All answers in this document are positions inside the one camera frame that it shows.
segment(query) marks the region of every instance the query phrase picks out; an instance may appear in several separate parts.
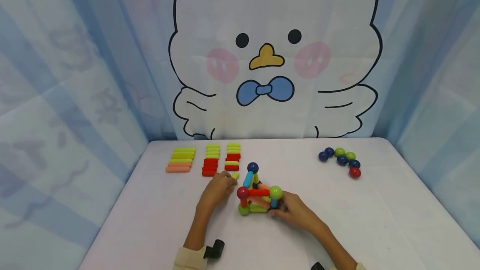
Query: sleeve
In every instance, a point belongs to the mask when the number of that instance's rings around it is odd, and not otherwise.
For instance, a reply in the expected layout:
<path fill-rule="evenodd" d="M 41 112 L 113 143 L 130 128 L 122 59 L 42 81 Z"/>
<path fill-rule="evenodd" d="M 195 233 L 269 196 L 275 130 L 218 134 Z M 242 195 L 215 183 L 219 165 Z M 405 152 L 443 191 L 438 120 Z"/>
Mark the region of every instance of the sleeve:
<path fill-rule="evenodd" d="M 355 270 L 367 270 L 367 268 L 365 268 L 362 264 L 358 263 Z"/>
<path fill-rule="evenodd" d="M 205 270 L 207 268 L 207 259 L 203 258 L 206 246 L 199 251 L 180 248 L 175 257 L 173 270 Z"/>

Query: black object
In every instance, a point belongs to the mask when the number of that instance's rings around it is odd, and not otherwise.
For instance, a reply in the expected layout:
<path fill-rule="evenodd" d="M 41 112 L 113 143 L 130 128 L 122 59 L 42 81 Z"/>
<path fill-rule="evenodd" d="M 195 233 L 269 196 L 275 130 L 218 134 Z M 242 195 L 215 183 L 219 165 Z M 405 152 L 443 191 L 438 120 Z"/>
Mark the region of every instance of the black object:
<path fill-rule="evenodd" d="M 319 262 L 316 262 L 310 270 L 325 270 L 325 268 L 322 265 L 320 265 Z"/>
<path fill-rule="evenodd" d="M 240 48 L 245 48 L 248 45 L 249 37 L 246 33 L 241 33 L 235 39 L 235 43 Z"/>
<path fill-rule="evenodd" d="M 203 258 L 220 258 L 224 247 L 225 243 L 222 240 L 216 239 L 213 248 L 207 246 Z"/>
<path fill-rule="evenodd" d="M 292 44 L 297 44 L 301 40 L 300 30 L 291 30 L 288 33 L 288 41 Z"/>

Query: child's hand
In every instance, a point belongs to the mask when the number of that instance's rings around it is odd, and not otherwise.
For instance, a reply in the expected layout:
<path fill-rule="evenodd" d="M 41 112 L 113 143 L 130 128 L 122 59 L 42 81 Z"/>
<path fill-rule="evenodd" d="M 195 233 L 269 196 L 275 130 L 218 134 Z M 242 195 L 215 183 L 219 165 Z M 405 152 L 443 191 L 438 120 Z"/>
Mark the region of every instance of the child's hand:
<path fill-rule="evenodd" d="M 281 201 L 283 201 L 281 209 L 270 210 L 270 215 L 279 217 L 288 224 L 297 226 L 309 232 L 312 232 L 319 226 L 325 225 L 322 220 L 320 220 L 319 217 L 317 217 L 315 213 L 310 210 L 303 201 L 301 201 L 297 194 L 283 191 Z"/>
<path fill-rule="evenodd" d="M 236 184 L 237 180 L 227 171 L 216 173 L 203 191 L 198 207 L 213 211 L 233 193 Z"/>

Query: yellow beak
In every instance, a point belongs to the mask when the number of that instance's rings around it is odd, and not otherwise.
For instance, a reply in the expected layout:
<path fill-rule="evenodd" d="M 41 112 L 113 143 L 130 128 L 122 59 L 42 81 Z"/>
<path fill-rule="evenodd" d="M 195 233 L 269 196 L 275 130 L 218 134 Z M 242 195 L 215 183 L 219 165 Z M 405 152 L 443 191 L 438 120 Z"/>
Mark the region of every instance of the yellow beak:
<path fill-rule="evenodd" d="M 285 63 L 285 59 L 281 55 L 276 55 L 273 46 L 265 43 L 260 47 L 260 51 L 249 64 L 250 70 L 264 67 L 280 67 Z"/>

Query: tabletop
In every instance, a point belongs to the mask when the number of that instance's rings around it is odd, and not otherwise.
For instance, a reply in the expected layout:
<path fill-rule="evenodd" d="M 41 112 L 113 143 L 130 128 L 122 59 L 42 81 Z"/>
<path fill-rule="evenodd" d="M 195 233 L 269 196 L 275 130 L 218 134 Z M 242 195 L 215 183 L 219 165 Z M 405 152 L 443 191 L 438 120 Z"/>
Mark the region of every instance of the tabletop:
<path fill-rule="evenodd" d="M 368 270 L 476 269 L 480 251 L 393 146 L 382 138 L 154 141 L 111 210 L 81 270 L 169 270 L 183 245 L 199 196 L 210 178 L 201 169 L 207 144 L 241 144 L 239 184 L 258 163 L 268 185 L 297 193 Z M 195 147 L 188 173 L 166 173 L 175 148 Z M 362 176 L 351 179 L 326 147 L 353 151 Z M 209 224 L 206 244 L 225 242 L 208 269 L 309 270 L 333 264 L 310 235 L 268 214 L 241 216 L 233 194 Z"/>

